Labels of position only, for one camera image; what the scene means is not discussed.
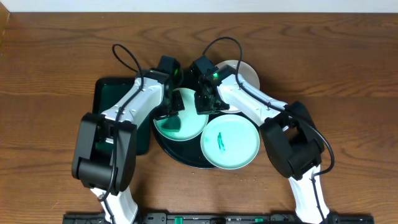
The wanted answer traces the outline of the mint plate with green stain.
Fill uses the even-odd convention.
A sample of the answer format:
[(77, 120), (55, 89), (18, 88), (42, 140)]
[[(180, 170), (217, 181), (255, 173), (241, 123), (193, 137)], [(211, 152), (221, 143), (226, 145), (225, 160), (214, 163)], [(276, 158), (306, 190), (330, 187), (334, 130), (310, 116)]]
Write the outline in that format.
[(255, 125), (243, 116), (227, 114), (211, 120), (204, 128), (200, 147), (204, 157), (220, 169), (240, 169), (259, 152)]

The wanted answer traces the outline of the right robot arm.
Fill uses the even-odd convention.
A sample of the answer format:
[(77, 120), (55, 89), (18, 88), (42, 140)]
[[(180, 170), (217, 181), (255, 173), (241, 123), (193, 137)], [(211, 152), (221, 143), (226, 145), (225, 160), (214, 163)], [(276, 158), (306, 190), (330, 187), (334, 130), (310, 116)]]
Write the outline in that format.
[(239, 65), (217, 67), (206, 56), (190, 66), (200, 91), (195, 95), (199, 114), (215, 114), (237, 108), (259, 127), (267, 156), (276, 171), (290, 182), (296, 215), (304, 223), (325, 223), (330, 213), (322, 193), (321, 154), (332, 152), (315, 127), (308, 109), (291, 105), (258, 90), (239, 73)]

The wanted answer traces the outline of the green scouring sponge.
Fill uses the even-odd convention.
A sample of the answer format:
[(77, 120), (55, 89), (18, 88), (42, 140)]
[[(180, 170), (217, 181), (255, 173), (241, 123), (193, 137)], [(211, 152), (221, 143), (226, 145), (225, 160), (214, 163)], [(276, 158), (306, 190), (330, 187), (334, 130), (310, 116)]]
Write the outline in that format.
[(166, 131), (179, 132), (181, 129), (181, 120), (178, 116), (171, 116), (160, 127)]

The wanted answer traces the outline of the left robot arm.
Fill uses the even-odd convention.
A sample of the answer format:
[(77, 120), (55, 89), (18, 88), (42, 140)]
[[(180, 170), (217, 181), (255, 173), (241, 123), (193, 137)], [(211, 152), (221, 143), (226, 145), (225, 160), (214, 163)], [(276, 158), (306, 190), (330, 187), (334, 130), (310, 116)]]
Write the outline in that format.
[(176, 58), (162, 56), (156, 68), (140, 70), (132, 88), (101, 114), (81, 121), (72, 176), (99, 199), (109, 223), (133, 223), (138, 212), (129, 188), (136, 165), (138, 129), (147, 117), (170, 118), (177, 130), (184, 109), (175, 85), (182, 79)]

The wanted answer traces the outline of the white plate with green stain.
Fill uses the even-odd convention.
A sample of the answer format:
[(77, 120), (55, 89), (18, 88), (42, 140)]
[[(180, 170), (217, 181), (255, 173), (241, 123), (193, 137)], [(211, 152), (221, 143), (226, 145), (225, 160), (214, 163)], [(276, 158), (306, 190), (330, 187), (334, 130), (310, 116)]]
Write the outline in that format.
[[(233, 68), (236, 68), (237, 64), (238, 64), (237, 60), (225, 60), (223, 62), (216, 64), (216, 66), (218, 68), (221, 68), (225, 65), (229, 65)], [(256, 73), (255, 69), (252, 68), (252, 66), (250, 66), (246, 62), (241, 62), (239, 67), (239, 73), (250, 85), (252, 85), (258, 90), (260, 89), (260, 81), (258, 74)]]

